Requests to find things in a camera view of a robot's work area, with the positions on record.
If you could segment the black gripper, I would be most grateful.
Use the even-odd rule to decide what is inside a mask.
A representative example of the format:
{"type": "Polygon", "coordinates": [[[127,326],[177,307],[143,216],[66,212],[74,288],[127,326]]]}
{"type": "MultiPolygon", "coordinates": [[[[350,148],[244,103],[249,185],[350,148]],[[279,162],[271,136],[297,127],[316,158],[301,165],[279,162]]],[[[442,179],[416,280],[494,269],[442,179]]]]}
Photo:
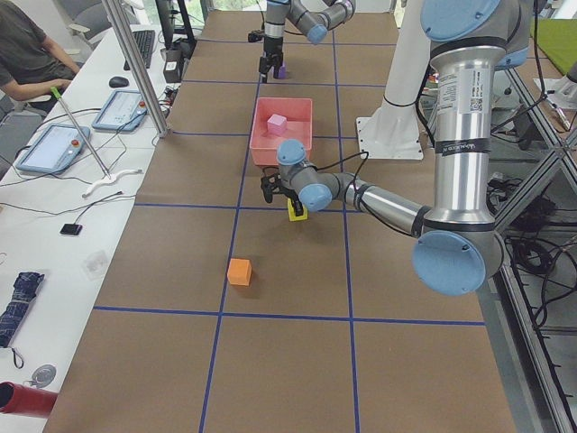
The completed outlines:
{"type": "Polygon", "coordinates": [[[294,213],[296,216],[303,216],[304,215],[304,208],[303,205],[298,197],[297,192],[294,189],[290,189],[288,187],[282,187],[283,194],[289,199],[291,206],[294,209],[294,213]]]}
{"type": "Polygon", "coordinates": [[[263,54],[260,58],[261,83],[268,82],[271,69],[279,72],[283,64],[283,42],[283,37],[264,36],[263,54]]]}

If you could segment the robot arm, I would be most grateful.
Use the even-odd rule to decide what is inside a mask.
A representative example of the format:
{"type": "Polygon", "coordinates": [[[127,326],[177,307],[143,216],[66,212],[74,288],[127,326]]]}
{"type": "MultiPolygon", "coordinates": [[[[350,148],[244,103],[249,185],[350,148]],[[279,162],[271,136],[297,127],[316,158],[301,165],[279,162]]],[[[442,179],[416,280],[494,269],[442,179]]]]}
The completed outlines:
{"type": "Polygon", "coordinates": [[[298,0],[268,1],[263,25],[263,53],[259,62],[261,81],[266,83],[270,70],[279,77],[283,64],[286,21],[292,23],[312,44],[319,44],[335,27],[349,21],[355,11],[353,0],[325,1],[326,8],[312,12],[298,0]]]}
{"type": "Polygon", "coordinates": [[[353,173],[323,173],[303,143],[277,151],[284,192],[309,211],[335,200],[412,236],[412,264],[430,289],[476,291],[500,268],[504,246],[486,204],[494,76],[526,60],[535,1],[412,1],[408,4],[380,108],[357,121],[360,151],[410,160],[420,151],[418,97],[438,77],[431,123],[434,201],[418,204],[353,173]]]}

